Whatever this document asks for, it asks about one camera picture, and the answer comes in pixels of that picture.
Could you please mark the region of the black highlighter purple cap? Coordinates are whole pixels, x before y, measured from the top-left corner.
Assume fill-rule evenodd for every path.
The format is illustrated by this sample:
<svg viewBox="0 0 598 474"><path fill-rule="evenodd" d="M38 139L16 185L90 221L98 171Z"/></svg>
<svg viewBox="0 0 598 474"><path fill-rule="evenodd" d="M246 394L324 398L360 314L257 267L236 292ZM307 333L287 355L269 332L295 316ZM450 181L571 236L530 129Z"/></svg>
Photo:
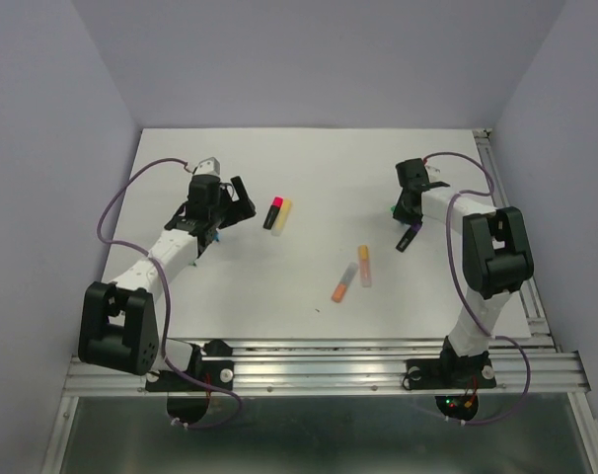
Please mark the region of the black highlighter purple cap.
<svg viewBox="0 0 598 474"><path fill-rule="evenodd" d="M403 253L407 249L407 247L411 244L413 239L417 236L418 232L420 231L421 226L422 226L421 223L415 223L415 224L412 224L409 226L409 228L406 230L403 237L400 239L400 241L398 242L398 244L396 246L396 249L400 253Z"/></svg>

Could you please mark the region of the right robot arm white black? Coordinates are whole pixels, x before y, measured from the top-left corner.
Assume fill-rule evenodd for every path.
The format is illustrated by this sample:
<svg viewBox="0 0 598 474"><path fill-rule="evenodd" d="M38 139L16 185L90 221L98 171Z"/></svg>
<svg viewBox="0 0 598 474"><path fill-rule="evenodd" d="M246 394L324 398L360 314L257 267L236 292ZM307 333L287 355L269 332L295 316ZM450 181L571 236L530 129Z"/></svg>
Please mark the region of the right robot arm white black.
<svg viewBox="0 0 598 474"><path fill-rule="evenodd" d="M521 211L475 200L478 192L456 191L430 176L426 158L396 166L401 193L393 217L407 226L396 248L404 252L422 224L435 219L445 236L461 238L462 257L450 259L449 272L462 302L458 320L436 358L409 359L403 386L414 390L467 389L496 385L489 359L493 329L511 296L534 273Z"/></svg>

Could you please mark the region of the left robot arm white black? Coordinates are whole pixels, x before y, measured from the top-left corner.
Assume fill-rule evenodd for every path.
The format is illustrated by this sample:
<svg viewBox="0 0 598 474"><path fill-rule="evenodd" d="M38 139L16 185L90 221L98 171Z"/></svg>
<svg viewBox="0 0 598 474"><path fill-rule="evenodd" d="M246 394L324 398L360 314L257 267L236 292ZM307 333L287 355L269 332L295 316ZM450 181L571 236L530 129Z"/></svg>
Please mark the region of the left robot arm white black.
<svg viewBox="0 0 598 474"><path fill-rule="evenodd" d="M158 240L128 270L87 288L78 357L133 375L169 371L180 388L203 382L201 350L167 337L172 302L169 283L191 266L221 229L256 215L241 177L228 183L214 173L192 176L183 202Z"/></svg>

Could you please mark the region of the black highlighter pink cap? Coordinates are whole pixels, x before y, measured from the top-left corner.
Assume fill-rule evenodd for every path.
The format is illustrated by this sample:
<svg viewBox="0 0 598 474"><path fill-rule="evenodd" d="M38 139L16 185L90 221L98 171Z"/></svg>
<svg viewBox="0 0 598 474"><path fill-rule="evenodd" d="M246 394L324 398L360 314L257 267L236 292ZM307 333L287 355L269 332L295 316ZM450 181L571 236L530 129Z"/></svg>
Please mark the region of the black highlighter pink cap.
<svg viewBox="0 0 598 474"><path fill-rule="evenodd" d="M265 230L271 230L278 215L279 212L281 211L281 207L283 205L283 198L282 197L275 197L271 204L270 207L268 209L268 212L266 214L266 217L264 219L262 228Z"/></svg>

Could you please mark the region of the grey highlighter orange cap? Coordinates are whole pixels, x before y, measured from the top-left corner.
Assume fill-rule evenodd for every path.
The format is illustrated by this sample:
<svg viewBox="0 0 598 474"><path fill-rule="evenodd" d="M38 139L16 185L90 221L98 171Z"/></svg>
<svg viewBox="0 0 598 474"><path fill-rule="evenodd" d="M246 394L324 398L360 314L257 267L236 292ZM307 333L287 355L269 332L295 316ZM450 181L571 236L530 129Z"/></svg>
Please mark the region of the grey highlighter orange cap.
<svg viewBox="0 0 598 474"><path fill-rule="evenodd" d="M333 294L331 300L335 303L340 303L344 299L344 296L347 293L347 290L351 283L353 282L355 276L358 272L358 264L355 262L350 262L345 269L342 277L340 278Z"/></svg>

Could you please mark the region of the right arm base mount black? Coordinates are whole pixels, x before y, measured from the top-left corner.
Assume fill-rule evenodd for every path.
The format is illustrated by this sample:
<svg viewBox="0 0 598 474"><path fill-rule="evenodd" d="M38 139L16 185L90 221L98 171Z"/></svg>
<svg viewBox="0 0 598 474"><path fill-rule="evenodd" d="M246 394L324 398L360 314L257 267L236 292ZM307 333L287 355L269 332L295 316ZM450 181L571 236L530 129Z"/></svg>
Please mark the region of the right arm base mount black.
<svg viewBox="0 0 598 474"><path fill-rule="evenodd" d="M406 360L403 387L409 391L492 389L497 385L494 370L487 355L476 357L413 358Z"/></svg>

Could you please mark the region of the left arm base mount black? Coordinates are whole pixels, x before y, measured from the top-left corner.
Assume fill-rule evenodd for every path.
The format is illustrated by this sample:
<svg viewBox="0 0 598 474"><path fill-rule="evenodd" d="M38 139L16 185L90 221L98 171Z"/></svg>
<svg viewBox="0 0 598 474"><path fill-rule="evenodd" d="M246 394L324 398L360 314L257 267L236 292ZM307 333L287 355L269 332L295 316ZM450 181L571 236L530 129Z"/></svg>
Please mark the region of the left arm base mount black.
<svg viewBox="0 0 598 474"><path fill-rule="evenodd" d="M215 339L200 346L168 339L167 343L170 360L189 377L224 390L233 389L234 350L226 342ZM145 390L150 393L200 392L203 388L184 380L158 358L146 374Z"/></svg>

